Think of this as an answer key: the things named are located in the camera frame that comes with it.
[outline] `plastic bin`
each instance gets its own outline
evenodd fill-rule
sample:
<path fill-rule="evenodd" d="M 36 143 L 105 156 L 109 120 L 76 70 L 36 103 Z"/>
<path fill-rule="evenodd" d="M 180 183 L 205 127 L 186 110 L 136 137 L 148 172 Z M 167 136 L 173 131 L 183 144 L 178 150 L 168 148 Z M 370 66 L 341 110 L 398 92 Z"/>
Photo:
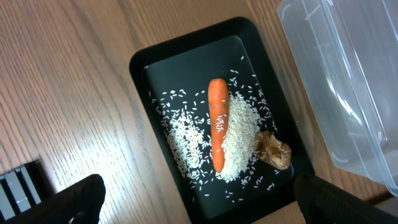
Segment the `plastic bin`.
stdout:
<path fill-rule="evenodd" d="M 398 195 L 398 1 L 284 0 L 278 12 L 333 163 Z"/>

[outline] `tray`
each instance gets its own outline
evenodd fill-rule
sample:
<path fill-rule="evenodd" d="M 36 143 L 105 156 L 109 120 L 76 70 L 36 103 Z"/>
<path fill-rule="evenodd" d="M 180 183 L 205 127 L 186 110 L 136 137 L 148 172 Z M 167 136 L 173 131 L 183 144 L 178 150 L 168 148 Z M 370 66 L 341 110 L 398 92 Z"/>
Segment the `tray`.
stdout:
<path fill-rule="evenodd" d="M 313 173 L 313 169 L 260 36 L 251 21 L 236 17 L 140 50 L 133 55 L 129 68 L 192 223 L 251 223 L 294 201 L 294 177 L 302 172 Z M 236 86 L 231 81 L 234 77 L 238 83 Z M 203 182 L 209 180 L 203 185 L 193 184 L 191 179 L 182 176 L 165 137 L 170 126 L 161 121 L 166 115 L 171 117 L 174 113 L 171 110 L 184 108 L 185 105 L 189 111 L 196 108 L 193 116 L 206 120 L 207 88 L 213 78 L 224 78 L 231 84 L 229 87 L 233 94 L 239 91 L 246 99 L 251 95 L 260 98 L 259 91 L 262 91 L 267 109 L 259 110 L 259 114 L 270 118 L 263 122 L 261 130 L 273 131 L 278 139 L 292 148 L 289 169 L 277 172 L 265 162 L 257 161 L 255 170 L 251 169 L 254 172 L 251 181 L 246 185 L 242 185 L 240 179 L 226 184 L 214 177 L 214 171 L 213 176 L 203 179 Z M 207 122 L 197 126 L 203 129 L 205 136 L 210 135 Z M 208 155 L 210 147 L 203 152 Z M 211 172 L 211 161 L 205 163 L 202 169 Z M 249 171 L 240 176 L 244 178 L 248 174 Z M 262 181 L 257 185 L 256 180 L 261 177 Z"/>

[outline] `brown crumpled object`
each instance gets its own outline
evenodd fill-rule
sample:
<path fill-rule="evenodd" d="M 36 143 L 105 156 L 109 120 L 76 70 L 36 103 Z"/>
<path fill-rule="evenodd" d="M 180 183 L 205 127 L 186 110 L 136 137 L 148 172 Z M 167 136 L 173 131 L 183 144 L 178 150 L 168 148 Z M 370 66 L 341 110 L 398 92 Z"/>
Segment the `brown crumpled object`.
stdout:
<path fill-rule="evenodd" d="M 290 165 L 292 150 L 290 147 L 269 132 L 259 132 L 254 138 L 254 152 L 262 160 L 279 170 L 287 169 Z"/>

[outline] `carrot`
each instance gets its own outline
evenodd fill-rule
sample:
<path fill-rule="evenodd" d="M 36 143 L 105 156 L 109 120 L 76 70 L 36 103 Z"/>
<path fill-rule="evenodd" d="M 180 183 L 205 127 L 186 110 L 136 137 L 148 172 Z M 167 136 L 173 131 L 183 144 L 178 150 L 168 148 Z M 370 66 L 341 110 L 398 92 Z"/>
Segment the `carrot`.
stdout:
<path fill-rule="evenodd" d="M 209 84 L 208 99 L 211 124 L 211 150 L 213 166 L 217 172 L 224 167 L 224 142 L 229 118 L 228 87 L 222 78 L 213 79 Z"/>

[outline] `wooden table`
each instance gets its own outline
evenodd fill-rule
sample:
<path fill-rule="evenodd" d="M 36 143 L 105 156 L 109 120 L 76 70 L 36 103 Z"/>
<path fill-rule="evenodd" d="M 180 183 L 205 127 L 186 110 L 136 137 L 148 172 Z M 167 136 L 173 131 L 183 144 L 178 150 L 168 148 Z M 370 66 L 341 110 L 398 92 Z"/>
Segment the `wooden table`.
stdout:
<path fill-rule="evenodd" d="M 104 178 L 102 223 L 189 223 L 131 80 L 139 49 L 250 18 L 317 175 L 371 202 L 386 188 L 331 162 L 277 15 L 280 0 L 0 0 L 0 173 L 43 162 L 58 192 Z M 303 223 L 296 203 L 257 223 Z"/>

